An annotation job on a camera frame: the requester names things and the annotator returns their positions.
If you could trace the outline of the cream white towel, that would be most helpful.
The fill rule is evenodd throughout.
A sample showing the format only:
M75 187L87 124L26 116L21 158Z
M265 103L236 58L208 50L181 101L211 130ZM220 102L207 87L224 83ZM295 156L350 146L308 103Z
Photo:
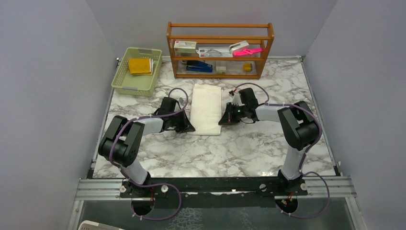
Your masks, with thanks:
M222 117L222 89L213 85L195 84L192 91L190 122L193 136L219 136Z

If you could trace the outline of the green plastic basket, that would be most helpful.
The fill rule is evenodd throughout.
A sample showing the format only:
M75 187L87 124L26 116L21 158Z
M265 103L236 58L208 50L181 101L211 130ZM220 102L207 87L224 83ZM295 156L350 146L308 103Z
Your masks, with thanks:
M121 59L111 86L119 94L151 97L161 65L161 50L129 47Z

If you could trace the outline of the yellow brown bear towel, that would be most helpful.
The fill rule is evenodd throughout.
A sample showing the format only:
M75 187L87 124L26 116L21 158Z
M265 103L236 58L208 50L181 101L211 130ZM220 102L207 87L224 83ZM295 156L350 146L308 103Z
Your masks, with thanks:
M131 75L152 75L154 60L151 58L130 58L128 70Z

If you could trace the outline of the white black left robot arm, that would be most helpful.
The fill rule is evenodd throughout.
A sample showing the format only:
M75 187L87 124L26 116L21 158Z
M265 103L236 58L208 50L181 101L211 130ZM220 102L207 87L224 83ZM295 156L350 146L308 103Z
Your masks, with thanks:
M127 119L116 115L108 126L98 147L98 154L119 168L131 182L136 195L143 197L150 192L150 174L137 159L142 137L162 133L194 132L196 129L180 107L178 100L162 99L160 107L151 115Z

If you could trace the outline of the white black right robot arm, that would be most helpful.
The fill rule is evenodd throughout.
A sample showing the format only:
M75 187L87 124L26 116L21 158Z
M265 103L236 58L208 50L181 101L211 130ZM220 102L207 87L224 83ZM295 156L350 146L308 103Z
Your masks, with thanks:
M308 151L321 139L322 128L305 101L296 103L259 103L251 88L229 92L232 101L226 104L220 126L236 125L244 118L253 123L279 122L288 143L285 162L278 171L277 191L288 195L303 177L302 167Z

